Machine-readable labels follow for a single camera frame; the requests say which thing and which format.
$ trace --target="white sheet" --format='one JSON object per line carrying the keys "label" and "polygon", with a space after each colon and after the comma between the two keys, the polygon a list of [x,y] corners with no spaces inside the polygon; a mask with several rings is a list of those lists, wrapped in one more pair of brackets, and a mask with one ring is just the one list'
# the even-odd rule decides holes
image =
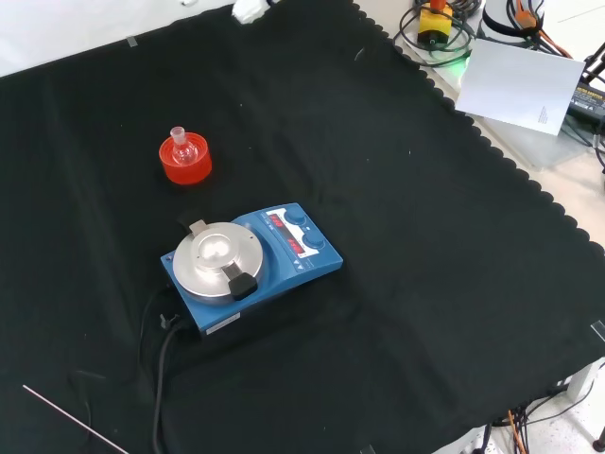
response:
{"label": "white sheet", "polygon": [[456,109],[557,135],[583,69],[583,61],[476,40]]}

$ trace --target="yellow device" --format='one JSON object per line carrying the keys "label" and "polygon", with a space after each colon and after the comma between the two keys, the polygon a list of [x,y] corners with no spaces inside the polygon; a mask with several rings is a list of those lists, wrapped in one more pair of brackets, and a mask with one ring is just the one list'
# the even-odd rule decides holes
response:
{"label": "yellow device", "polygon": [[[449,16],[452,16],[452,9],[449,5],[443,5],[442,8],[435,8],[433,3],[440,3],[439,1],[430,3],[427,2],[424,5],[432,9],[437,9]],[[428,9],[420,10],[420,28],[418,29],[418,43],[434,45],[434,44],[447,44],[450,31],[452,30],[452,20],[441,14],[436,14],[429,11]]]}

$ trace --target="red plastic cap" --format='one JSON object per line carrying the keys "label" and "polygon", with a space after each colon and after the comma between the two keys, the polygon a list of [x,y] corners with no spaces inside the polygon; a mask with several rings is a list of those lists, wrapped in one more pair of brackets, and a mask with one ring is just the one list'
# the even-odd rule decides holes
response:
{"label": "red plastic cap", "polygon": [[446,0],[431,0],[432,9],[438,9],[439,11],[443,11],[443,9],[445,9],[445,5],[447,5]]}
{"label": "red plastic cap", "polygon": [[174,140],[168,137],[160,147],[160,160],[164,166],[166,177],[176,184],[194,184],[201,182],[212,170],[208,143],[201,135],[193,132],[185,133],[187,140],[193,143],[199,151],[198,159],[189,166],[179,166],[172,157]]}

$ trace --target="red digital display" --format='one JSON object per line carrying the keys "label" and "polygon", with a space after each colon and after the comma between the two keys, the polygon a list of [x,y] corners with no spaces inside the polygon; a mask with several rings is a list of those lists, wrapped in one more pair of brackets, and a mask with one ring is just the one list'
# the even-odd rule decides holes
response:
{"label": "red digital display", "polygon": [[271,215],[270,218],[271,221],[275,224],[275,227],[284,227],[284,223],[280,221],[277,215]]}
{"label": "red digital display", "polygon": [[299,242],[292,235],[292,233],[288,230],[288,228],[285,227],[284,223],[279,218],[279,216],[269,215],[269,218],[271,219],[271,222],[273,222],[275,227],[277,227],[277,230],[280,231],[280,233],[282,234],[284,239],[287,241],[287,244],[290,245],[290,248],[292,248],[292,251],[294,251],[294,253],[296,253],[296,254],[304,253],[303,247],[299,244]]}

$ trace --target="blue knob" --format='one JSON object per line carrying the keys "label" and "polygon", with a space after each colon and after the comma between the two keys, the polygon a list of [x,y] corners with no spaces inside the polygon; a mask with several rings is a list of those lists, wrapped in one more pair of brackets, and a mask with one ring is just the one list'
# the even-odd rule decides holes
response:
{"label": "blue knob", "polygon": [[285,210],[285,220],[291,224],[302,225],[306,221],[306,215],[298,206],[292,206]]}
{"label": "blue knob", "polygon": [[321,249],[325,245],[323,235],[315,230],[310,230],[302,236],[302,242],[309,248]]}

